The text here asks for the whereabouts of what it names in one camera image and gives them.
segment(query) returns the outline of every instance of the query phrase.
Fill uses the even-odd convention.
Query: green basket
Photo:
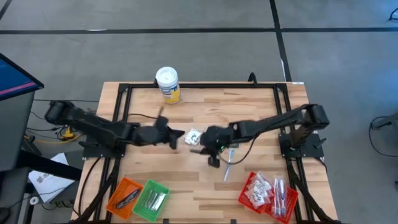
[[[157,192],[157,193],[166,194],[165,198],[163,199],[162,204],[160,205],[160,207],[157,211],[152,211],[145,207],[145,203],[150,196],[149,195],[150,190],[153,190],[154,192]],[[162,207],[164,205],[164,202],[166,201],[168,196],[169,196],[169,189],[167,187],[164,187],[163,185],[158,184],[154,180],[148,180],[147,183],[145,184],[144,190],[141,192],[140,197],[138,198],[138,201],[136,202],[134,208],[132,209],[132,212],[141,216],[142,218],[145,218],[146,220],[148,220],[150,222],[154,222],[154,221],[156,221],[157,217],[159,216],[160,211],[162,210]]]

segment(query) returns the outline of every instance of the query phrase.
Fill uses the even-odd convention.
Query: computer monitor
[[[0,54],[0,101],[41,88],[43,83]]]

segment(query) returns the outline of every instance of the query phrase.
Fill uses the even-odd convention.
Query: white container
[[[156,73],[156,81],[166,103],[176,103],[180,100],[180,85],[174,68],[163,67]]]

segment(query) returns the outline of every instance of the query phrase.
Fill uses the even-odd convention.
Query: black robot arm
[[[47,122],[68,125],[95,138],[104,147],[114,148],[122,143],[135,146],[169,143],[177,148],[177,139],[185,132],[167,126],[169,120],[158,116],[153,126],[140,126],[139,123],[112,122],[76,107],[70,101],[51,101],[45,114]]]
[[[227,128],[210,126],[201,135],[200,144],[204,148],[198,153],[210,155],[209,165],[219,167],[219,153],[231,144],[248,142],[266,131],[297,124],[300,124],[300,127],[289,134],[290,147],[292,148],[303,144],[307,136],[313,131],[328,126],[329,120],[321,105],[306,104],[284,114],[259,121],[237,121],[229,123]]]

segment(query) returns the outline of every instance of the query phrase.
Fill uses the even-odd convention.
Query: butcher block tabletop
[[[112,120],[119,84],[104,83],[97,110],[98,116]],[[292,109],[308,103],[303,83],[286,84]],[[126,96],[123,95],[119,119],[122,117],[125,99]],[[284,109],[282,93],[280,99]],[[132,90],[129,113],[157,116],[162,106],[162,116],[169,119],[169,126],[186,132],[192,128],[204,131],[211,125],[227,126],[233,121],[258,120],[277,114],[271,88],[181,88],[181,100],[173,105],[164,103],[163,96],[157,88]],[[130,115],[128,121],[140,122],[142,125],[152,125],[154,122],[153,119],[136,115]],[[144,147],[128,145],[126,154],[121,159],[118,181],[127,177],[145,185],[148,179],[152,179],[170,189],[157,223],[162,223],[165,218],[169,219],[169,223],[231,223],[231,219],[235,219],[237,223],[277,223],[267,214],[259,215],[245,208],[238,202],[238,197],[251,171],[261,172],[271,180],[276,175],[282,175],[285,182],[289,183],[286,161],[280,154],[279,132],[278,129],[260,135],[247,158],[242,163],[231,166],[227,182],[224,182],[226,164],[221,162],[219,169],[210,167],[207,164],[208,156],[190,152],[190,149],[200,147],[186,145],[183,137],[178,140],[177,150],[163,144]],[[233,161],[242,158],[249,145],[250,142],[235,149]],[[228,150],[221,156],[228,158]],[[90,158],[85,161],[75,210],[78,209],[81,186],[95,160],[96,158]],[[98,192],[103,164],[104,159],[100,159],[88,178],[81,202],[82,211]],[[304,158],[303,164],[310,193],[327,215],[337,219],[325,167],[313,158]],[[112,166],[113,159],[109,165],[109,172]],[[109,190],[103,199],[101,220],[105,219],[108,200]],[[307,219],[301,194],[298,202],[303,219]],[[294,214],[290,222],[295,223]],[[113,215],[112,223],[148,221],[136,214],[132,214],[128,220]]]

